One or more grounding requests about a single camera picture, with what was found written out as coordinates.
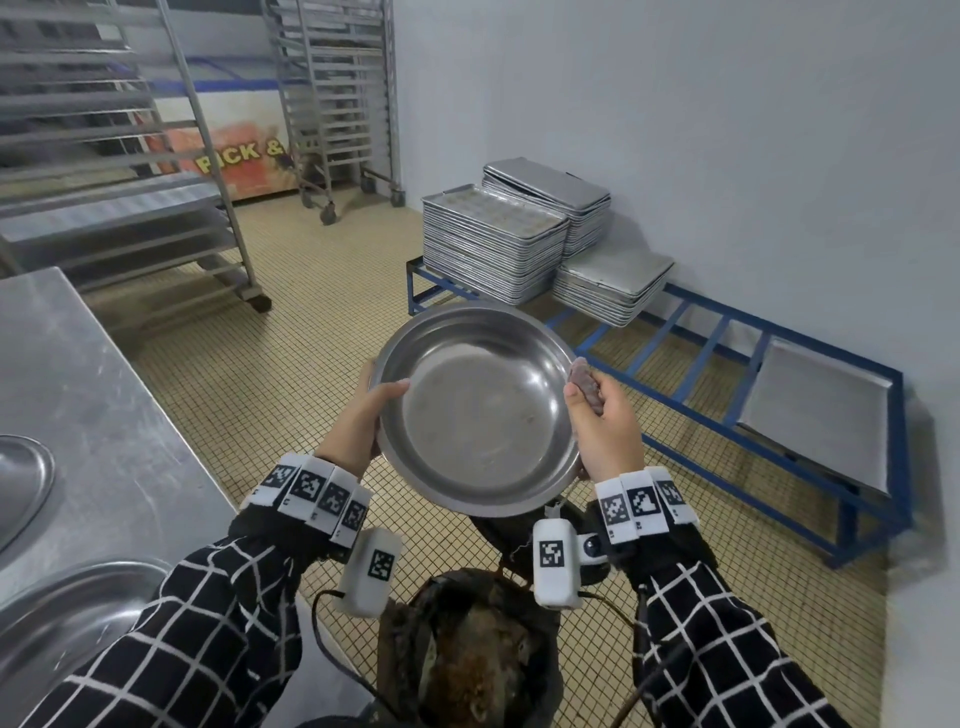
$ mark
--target stainless steel table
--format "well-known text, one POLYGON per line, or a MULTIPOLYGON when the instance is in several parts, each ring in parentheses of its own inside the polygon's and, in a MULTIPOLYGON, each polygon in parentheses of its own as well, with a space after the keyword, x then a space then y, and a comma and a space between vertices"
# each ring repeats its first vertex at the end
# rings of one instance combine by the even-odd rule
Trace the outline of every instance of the stainless steel table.
POLYGON ((0 603, 113 556, 175 564, 233 507, 63 273, 0 280, 0 433, 54 455, 33 521, 0 552, 0 603))

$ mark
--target black and white checkered sleeve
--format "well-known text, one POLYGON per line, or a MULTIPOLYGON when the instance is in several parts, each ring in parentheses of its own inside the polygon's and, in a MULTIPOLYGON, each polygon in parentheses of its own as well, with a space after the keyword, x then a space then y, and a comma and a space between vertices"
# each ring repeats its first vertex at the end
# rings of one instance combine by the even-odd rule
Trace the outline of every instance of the black and white checkered sleeve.
POLYGON ((133 630, 57 686, 29 728, 259 725, 300 663, 295 560, 268 540, 190 554, 133 630))
POLYGON ((848 725, 710 565, 659 569, 637 586, 635 683, 685 644, 641 696, 661 725, 848 725))

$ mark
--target qr code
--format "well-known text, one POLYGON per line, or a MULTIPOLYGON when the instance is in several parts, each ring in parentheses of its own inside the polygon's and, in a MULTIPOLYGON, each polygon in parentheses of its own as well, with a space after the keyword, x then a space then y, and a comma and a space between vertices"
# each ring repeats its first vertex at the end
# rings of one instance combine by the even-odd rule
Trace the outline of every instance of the qr code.
POLYGON ((324 479, 310 471, 300 471, 300 474, 290 486, 291 496, 303 498, 304 500, 316 500, 317 493, 324 486, 324 479))
POLYGON ((562 567, 564 565, 564 542, 541 541, 540 565, 546 568, 562 567))
POLYGON ((289 465, 277 465, 260 485, 265 485, 268 488, 282 488, 283 484, 287 482, 287 478, 293 474, 294 469, 289 465))
POLYGON ((607 522, 607 525, 617 525, 630 520, 630 514, 627 513, 627 504, 620 494, 600 498, 600 507, 603 510, 603 520, 607 522))
POLYGON ((367 576, 372 576, 380 581, 390 581, 390 573, 394 570, 394 554, 381 551, 379 548, 373 550, 373 558, 370 560, 370 568, 367 576))
POLYGON ((680 495, 680 491, 672 480, 658 480, 657 485, 660 486, 660 492, 670 505, 684 504, 684 497, 680 495))
POLYGON ((634 511, 635 518, 660 512, 660 503, 657 501, 657 494, 654 492, 652 485, 627 491, 627 498, 630 500, 630 507, 634 511))
POLYGON ((352 500, 350 505, 347 506, 347 512, 344 514, 344 519, 340 523, 351 530, 359 531, 360 526, 363 525, 363 519, 367 515, 367 506, 363 503, 358 503, 356 500, 352 500))
POLYGON ((336 483, 330 483, 324 491, 324 496, 317 503, 317 507, 326 511, 331 516, 339 516, 347 505, 350 498, 350 492, 346 488, 341 488, 336 483))

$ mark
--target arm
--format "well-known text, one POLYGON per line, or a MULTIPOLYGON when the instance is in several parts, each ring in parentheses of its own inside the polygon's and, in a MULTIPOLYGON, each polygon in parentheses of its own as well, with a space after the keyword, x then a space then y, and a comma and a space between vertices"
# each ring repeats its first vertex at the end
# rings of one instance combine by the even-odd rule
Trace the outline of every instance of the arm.
MULTIPOLYGON (((370 465, 380 410, 408 388, 368 392, 371 371, 368 364, 315 453, 357 480, 370 465)), ((225 539, 179 562, 133 630, 54 688, 23 725, 259 725, 300 664, 294 599, 329 546, 326 534, 278 512, 281 502, 249 505, 225 539)))
MULTIPOLYGON (((645 463, 632 406, 611 377, 593 376, 602 415, 575 385, 566 385, 564 398, 584 466, 599 483, 645 463)), ((668 533, 625 545, 611 546, 606 529, 598 529, 611 562, 637 592, 634 683, 653 675, 640 697, 654 720, 667 728, 846 726, 780 649, 769 622, 732 593, 699 529, 665 515, 668 533)))

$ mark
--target wire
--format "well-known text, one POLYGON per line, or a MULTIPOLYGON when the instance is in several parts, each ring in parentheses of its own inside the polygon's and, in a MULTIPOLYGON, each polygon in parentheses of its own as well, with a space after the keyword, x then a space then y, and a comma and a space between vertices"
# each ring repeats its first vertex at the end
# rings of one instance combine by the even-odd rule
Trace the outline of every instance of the wire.
POLYGON ((616 615, 620 617, 628 627, 630 627, 631 629, 634 628, 634 621, 629 617, 627 617, 627 613, 624 612, 622 609, 620 609, 618 606, 616 606, 616 604, 614 604, 612 600, 607 599, 605 596, 594 594, 593 592, 577 592, 577 596, 582 596, 584 599, 596 599, 597 601, 603 602, 608 607, 613 609, 616 612, 616 615))
POLYGON ((342 662, 340 662, 337 658, 335 658, 330 653, 330 650, 327 648, 326 644, 324 644, 324 639, 323 637, 321 637, 321 634, 320 634, 320 628, 317 626, 318 625, 317 605, 320 604, 320 597, 324 595, 336 596, 341 599, 344 598, 344 596, 346 596, 343 592, 340 592, 336 589, 321 589, 320 591, 317 592, 317 595, 313 597, 313 607, 310 610, 310 615, 313 623, 313 636, 317 640, 317 647, 320 648, 320 651, 324 654, 326 659, 329 660, 334 667, 336 667, 338 670, 343 672, 350 680, 355 682, 357 685, 359 685, 361 688, 367 691, 370 695, 376 698, 376 700, 379 701, 379 703, 384 708, 387 709, 387 712, 390 713, 390 716, 394 720, 397 720, 398 711, 395 710, 394 707, 387 700, 387 698, 383 696, 383 693, 381 693, 377 688, 371 685, 370 682, 366 678, 364 678, 363 675, 353 671, 352 669, 344 665, 342 662))
POLYGON ((687 652, 689 648, 690 647, 686 642, 677 644, 667 653, 667 656, 650 671, 649 675, 640 680, 640 684, 636 686, 636 689, 633 691, 633 693, 631 693, 630 697, 627 698, 626 702, 620 708, 620 712, 616 714, 616 717, 613 719, 613 723, 610 724, 610 728, 620 728, 620 726, 623 725, 623 721, 627 719, 630 711, 634 709, 634 706, 639 701, 640 696, 643 695, 643 692, 650 687, 650 683, 663 675, 664 671, 670 666, 670 663, 674 662, 678 657, 687 652))

